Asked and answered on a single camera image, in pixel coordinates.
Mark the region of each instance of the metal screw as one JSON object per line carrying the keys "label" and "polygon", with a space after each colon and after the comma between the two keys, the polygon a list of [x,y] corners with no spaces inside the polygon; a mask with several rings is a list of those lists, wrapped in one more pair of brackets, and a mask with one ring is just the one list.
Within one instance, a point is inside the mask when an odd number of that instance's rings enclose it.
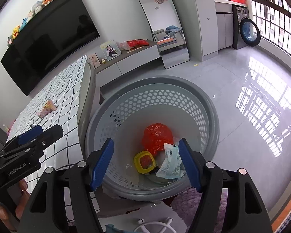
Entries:
{"label": "metal screw", "polygon": [[206,163],[206,166],[208,167],[208,168],[214,168],[214,163],[212,163],[212,162],[207,162]]}
{"label": "metal screw", "polygon": [[85,161],[80,161],[79,163],[78,163],[78,167],[84,167],[84,166],[86,166],[86,162]]}
{"label": "metal screw", "polygon": [[45,172],[46,173],[51,173],[53,171],[53,168],[52,167],[48,167],[47,169],[45,169]]}
{"label": "metal screw", "polygon": [[247,171],[246,171],[246,169],[241,168],[241,169],[239,169],[239,173],[242,174],[242,175],[246,175]]}

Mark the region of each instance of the yellow plush toy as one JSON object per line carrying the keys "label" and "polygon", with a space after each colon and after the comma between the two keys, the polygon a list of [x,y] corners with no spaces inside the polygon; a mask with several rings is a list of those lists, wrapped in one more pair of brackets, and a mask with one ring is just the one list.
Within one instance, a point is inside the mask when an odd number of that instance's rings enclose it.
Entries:
{"label": "yellow plush toy", "polygon": [[18,33],[19,33],[19,28],[20,28],[20,25],[19,25],[19,26],[16,26],[16,27],[13,29],[12,39],[15,39],[16,36],[18,35]]}

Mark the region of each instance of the television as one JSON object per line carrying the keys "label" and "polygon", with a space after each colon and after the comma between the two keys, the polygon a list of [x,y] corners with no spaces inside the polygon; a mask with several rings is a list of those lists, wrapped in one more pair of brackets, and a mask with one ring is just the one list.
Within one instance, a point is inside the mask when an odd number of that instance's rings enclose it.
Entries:
{"label": "television", "polygon": [[62,60],[97,37],[82,0],[53,0],[21,30],[1,63],[28,96]]}

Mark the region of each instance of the mirror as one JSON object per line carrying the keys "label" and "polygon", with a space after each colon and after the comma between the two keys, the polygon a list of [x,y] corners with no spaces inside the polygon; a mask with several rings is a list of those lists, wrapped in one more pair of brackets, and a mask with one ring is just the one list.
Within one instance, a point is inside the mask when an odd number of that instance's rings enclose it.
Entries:
{"label": "mirror", "polygon": [[189,61],[185,37],[172,0],[139,0],[165,68]]}

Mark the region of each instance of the washing machine door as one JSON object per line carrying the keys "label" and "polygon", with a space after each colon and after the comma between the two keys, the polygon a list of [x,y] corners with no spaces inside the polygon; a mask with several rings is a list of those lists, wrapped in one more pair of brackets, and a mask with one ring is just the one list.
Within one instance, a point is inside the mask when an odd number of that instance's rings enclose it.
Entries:
{"label": "washing machine door", "polygon": [[249,18],[243,18],[239,25],[242,39],[248,46],[257,46],[261,41],[258,26]]}

